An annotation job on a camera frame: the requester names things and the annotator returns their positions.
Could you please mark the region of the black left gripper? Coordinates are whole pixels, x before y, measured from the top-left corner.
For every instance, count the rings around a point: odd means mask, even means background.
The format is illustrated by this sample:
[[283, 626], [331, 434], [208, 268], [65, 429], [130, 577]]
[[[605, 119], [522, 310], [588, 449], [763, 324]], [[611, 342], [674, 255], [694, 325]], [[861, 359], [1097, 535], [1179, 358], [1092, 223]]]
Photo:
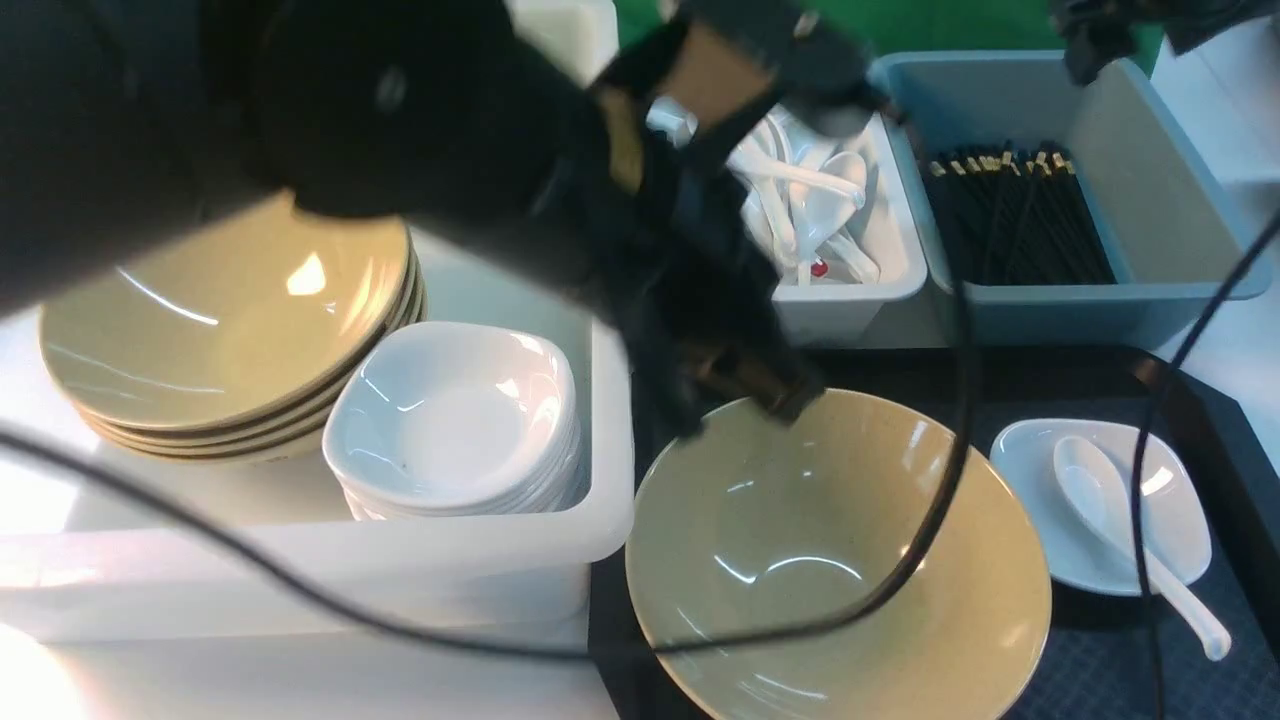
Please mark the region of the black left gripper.
[[602, 149], [554, 155], [527, 211], [538, 283], [618, 334], [650, 410], [677, 437], [701, 432], [703, 392], [792, 425], [826, 384], [785, 336], [780, 278], [745, 233], [736, 179], [700, 177], [654, 136], [643, 150], [666, 170], [672, 205], [623, 191]]

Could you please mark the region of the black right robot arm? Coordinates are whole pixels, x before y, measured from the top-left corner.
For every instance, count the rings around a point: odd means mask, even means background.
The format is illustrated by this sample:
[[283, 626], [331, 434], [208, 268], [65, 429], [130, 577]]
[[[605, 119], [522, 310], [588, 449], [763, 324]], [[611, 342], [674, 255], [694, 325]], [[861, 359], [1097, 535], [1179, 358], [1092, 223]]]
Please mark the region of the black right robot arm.
[[1181, 55], [1247, 22], [1271, 15], [1276, 1], [1050, 1], [1050, 24], [1065, 42], [1074, 85], [1087, 86], [1110, 63], [1137, 51], [1135, 32], [1158, 28]]

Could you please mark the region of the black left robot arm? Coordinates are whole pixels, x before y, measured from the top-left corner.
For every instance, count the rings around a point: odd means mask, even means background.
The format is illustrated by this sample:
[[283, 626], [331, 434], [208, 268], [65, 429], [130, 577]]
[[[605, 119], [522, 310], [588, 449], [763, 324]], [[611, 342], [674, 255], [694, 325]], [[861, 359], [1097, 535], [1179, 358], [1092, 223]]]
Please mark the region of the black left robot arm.
[[289, 193], [589, 311], [680, 437], [696, 386], [791, 424], [824, 384], [712, 165], [772, 85], [689, 9], [582, 83], [503, 1], [5, 1], [3, 310]]

